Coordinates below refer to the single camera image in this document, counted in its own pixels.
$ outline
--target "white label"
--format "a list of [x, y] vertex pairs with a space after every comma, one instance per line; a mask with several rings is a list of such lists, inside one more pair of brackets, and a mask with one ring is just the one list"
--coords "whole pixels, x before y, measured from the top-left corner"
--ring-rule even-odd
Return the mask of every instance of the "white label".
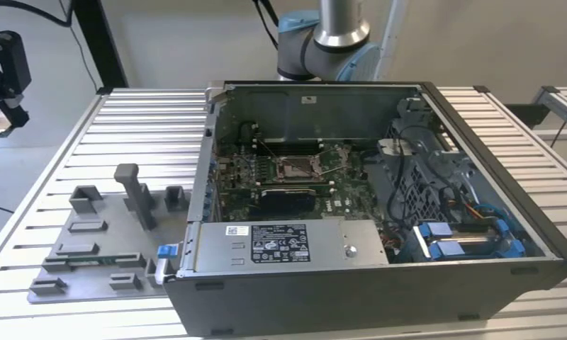
[[305, 96], [301, 98], [302, 104], [315, 104], [318, 102], [318, 97], [315, 96]]
[[249, 236], [250, 226], [247, 225], [229, 225], [227, 236]]

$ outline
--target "blue plastic clip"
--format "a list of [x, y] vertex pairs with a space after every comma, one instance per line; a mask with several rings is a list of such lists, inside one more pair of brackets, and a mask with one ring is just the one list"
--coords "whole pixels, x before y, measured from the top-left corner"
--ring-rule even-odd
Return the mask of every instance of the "blue plastic clip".
[[158, 247], [158, 258], [159, 259], [175, 259], [179, 255], [178, 245], [165, 245]]

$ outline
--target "white wall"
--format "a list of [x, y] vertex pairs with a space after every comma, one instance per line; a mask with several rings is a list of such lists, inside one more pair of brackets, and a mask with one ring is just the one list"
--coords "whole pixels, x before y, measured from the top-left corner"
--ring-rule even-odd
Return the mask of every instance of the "white wall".
[[[279, 16], [318, 8], [317, 0], [271, 3]], [[390, 5], [390, 0], [365, 0], [378, 44]], [[278, 55], [251, 0], [105, 0], [103, 6], [131, 86], [202, 87], [213, 80], [275, 79]], [[271, 32], [278, 36], [273, 26]]]
[[567, 0], [410, 0], [390, 79], [486, 85], [505, 102], [567, 86]]

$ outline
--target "blue connector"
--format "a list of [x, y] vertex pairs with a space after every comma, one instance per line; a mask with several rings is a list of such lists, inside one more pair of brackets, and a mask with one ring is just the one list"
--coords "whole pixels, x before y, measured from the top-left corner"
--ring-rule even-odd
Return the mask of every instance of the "blue connector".
[[434, 261], [466, 255], [458, 241], [440, 241], [429, 246], [429, 252]]
[[163, 245], [158, 247], [159, 259], [175, 259], [178, 255], [179, 255], [178, 245]]
[[505, 222], [505, 220], [498, 219], [496, 221], [496, 227], [502, 235], [502, 237], [508, 237], [509, 234], [512, 233], [510, 229], [509, 229], [509, 225]]
[[418, 226], [424, 237], [452, 237], [453, 228], [448, 222], [425, 222]]

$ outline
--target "floor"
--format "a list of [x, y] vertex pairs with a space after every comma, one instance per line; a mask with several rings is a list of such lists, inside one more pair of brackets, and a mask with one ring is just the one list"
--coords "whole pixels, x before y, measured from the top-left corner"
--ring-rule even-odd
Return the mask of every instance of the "floor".
[[[58, 147], [0, 148], [0, 206], [15, 210]], [[0, 211], [0, 230], [11, 214]]]

